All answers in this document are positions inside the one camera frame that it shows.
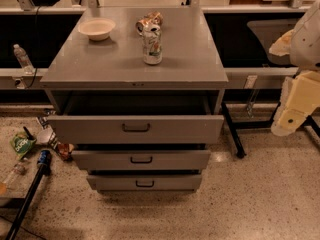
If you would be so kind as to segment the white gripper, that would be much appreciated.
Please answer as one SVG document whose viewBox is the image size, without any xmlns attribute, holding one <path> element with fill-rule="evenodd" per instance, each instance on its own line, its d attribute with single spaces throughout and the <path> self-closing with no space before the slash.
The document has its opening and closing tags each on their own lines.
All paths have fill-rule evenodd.
<svg viewBox="0 0 320 240">
<path fill-rule="evenodd" d="M 286 77 L 281 91 L 280 106 L 276 110 L 271 132 L 280 137 L 294 133 L 320 106 L 320 73 L 306 71 L 294 80 Z"/>
</svg>

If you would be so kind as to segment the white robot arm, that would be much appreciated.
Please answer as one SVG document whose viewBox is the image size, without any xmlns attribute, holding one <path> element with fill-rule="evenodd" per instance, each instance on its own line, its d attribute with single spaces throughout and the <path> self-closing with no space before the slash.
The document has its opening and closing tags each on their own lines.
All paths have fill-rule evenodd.
<svg viewBox="0 0 320 240">
<path fill-rule="evenodd" d="M 280 106 L 273 117 L 271 132 L 276 136 L 294 133 L 320 106 L 320 1 L 317 0 L 292 30 L 269 48 L 276 56 L 288 55 L 298 67 L 295 77 L 286 77 Z"/>
</svg>

